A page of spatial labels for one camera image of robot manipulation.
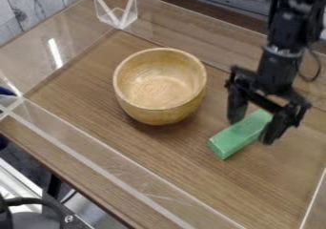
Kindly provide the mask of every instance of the acrylic corner bracket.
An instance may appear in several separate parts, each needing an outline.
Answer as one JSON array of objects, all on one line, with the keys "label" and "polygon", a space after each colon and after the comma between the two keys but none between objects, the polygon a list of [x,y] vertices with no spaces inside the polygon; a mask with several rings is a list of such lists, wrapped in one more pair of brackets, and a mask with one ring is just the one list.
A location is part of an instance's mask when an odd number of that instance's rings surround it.
[{"label": "acrylic corner bracket", "polygon": [[98,19],[117,29],[124,30],[138,19],[138,2],[129,0],[125,10],[112,9],[104,0],[95,0]]}]

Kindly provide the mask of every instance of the bowl rim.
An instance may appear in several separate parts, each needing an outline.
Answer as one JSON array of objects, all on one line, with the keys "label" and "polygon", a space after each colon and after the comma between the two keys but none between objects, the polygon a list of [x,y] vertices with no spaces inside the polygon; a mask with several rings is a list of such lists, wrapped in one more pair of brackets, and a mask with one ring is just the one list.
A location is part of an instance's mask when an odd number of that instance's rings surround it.
[{"label": "bowl rim", "polygon": [[[132,103],[128,99],[128,97],[125,96],[124,94],[124,91],[121,90],[121,87],[118,85],[118,76],[120,76],[120,73],[122,71],[122,68],[126,64],[126,62],[129,60],[132,60],[134,57],[140,56],[141,54],[145,54],[148,52],[156,52],[156,51],[170,51],[170,52],[178,52],[181,54],[184,54],[185,56],[190,57],[198,64],[198,66],[201,67],[201,70],[202,70],[202,73],[204,73],[204,84],[201,86],[201,88],[196,91],[196,93],[188,97],[182,102],[180,102],[178,104],[176,105],[172,105],[169,107],[161,107],[161,108],[146,108],[145,106],[140,105],[140,104],[136,104],[136,103]],[[130,105],[136,106],[137,108],[140,109],[144,109],[144,110],[149,110],[149,111],[165,111],[165,110],[172,110],[174,108],[178,108],[181,107],[182,105],[188,104],[189,102],[192,102],[200,95],[201,93],[204,92],[205,90],[205,86],[206,86],[206,81],[208,81],[208,72],[206,72],[206,68],[205,68],[205,64],[202,63],[202,61],[200,60],[200,58],[193,55],[192,53],[184,51],[184,50],[178,50],[178,49],[173,49],[173,48],[153,48],[153,49],[148,49],[148,50],[142,50],[140,52],[136,52],[134,54],[132,54],[126,60],[120,64],[118,68],[116,69],[116,73],[114,73],[114,88],[116,88],[116,91],[117,91],[117,94],[120,96],[120,98],[128,102]]]}]

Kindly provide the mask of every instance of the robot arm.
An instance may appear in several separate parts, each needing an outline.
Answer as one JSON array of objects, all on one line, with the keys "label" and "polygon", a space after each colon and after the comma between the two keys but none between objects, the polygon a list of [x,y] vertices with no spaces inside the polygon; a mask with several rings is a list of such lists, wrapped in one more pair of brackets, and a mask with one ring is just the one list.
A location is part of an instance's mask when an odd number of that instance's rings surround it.
[{"label": "robot arm", "polygon": [[[262,132],[261,140],[271,145],[287,129],[299,127],[311,102],[292,85],[300,72],[307,48],[319,41],[324,30],[326,0],[272,0],[268,43],[254,73],[238,66],[232,67],[226,87],[229,97],[229,120],[238,122],[254,102],[275,118]],[[288,101],[285,106],[267,96],[276,95]]]}]

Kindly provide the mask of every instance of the wooden bowl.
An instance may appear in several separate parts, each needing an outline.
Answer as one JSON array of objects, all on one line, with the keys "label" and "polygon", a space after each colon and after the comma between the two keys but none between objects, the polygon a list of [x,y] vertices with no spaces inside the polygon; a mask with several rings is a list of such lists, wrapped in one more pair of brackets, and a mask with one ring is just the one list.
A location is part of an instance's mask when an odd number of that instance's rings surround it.
[{"label": "wooden bowl", "polygon": [[117,68],[114,86],[122,108],[149,125],[180,122],[198,109],[206,85],[201,60],[157,48],[133,54]]}]

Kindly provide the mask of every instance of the green block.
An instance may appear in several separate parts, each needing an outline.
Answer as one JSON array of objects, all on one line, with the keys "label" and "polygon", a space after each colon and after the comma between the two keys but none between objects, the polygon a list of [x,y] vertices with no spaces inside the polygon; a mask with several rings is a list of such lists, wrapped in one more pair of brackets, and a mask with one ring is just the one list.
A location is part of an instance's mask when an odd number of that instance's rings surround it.
[{"label": "green block", "polygon": [[272,118],[272,114],[258,110],[216,135],[209,140],[209,147],[218,157],[226,159],[252,142],[258,140],[260,133],[272,121]]}]

